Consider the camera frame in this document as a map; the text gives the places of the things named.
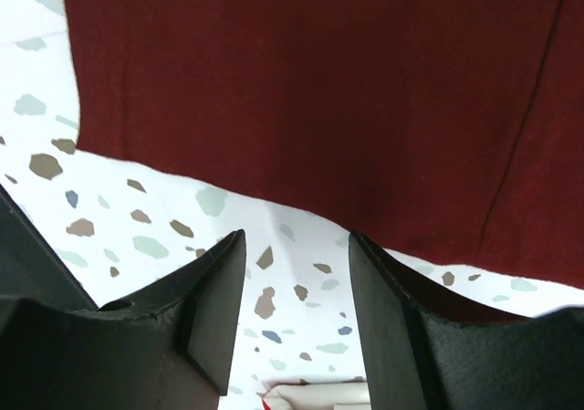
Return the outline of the dark maroon t shirt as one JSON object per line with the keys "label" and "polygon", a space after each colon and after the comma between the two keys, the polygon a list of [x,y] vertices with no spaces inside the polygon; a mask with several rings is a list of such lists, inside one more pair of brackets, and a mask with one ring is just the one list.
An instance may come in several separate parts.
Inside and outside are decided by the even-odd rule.
{"label": "dark maroon t shirt", "polygon": [[583,0],[65,0],[82,150],[583,284]]}

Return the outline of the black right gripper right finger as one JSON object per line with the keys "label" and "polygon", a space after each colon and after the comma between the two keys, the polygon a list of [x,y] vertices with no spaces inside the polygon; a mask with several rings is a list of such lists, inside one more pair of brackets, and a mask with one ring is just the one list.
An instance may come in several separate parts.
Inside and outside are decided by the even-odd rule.
{"label": "black right gripper right finger", "polygon": [[459,295],[362,233],[349,271],[375,409],[580,409],[583,311],[528,318]]}

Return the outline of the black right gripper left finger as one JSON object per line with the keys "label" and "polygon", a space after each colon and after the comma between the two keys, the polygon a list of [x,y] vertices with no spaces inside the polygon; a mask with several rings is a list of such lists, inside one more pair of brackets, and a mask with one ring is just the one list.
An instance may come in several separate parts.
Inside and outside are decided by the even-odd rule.
{"label": "black right gripper left finger", "polygon": [[215,409],[227,393],[245,233],[98,310],[1,299],[4,409]]}

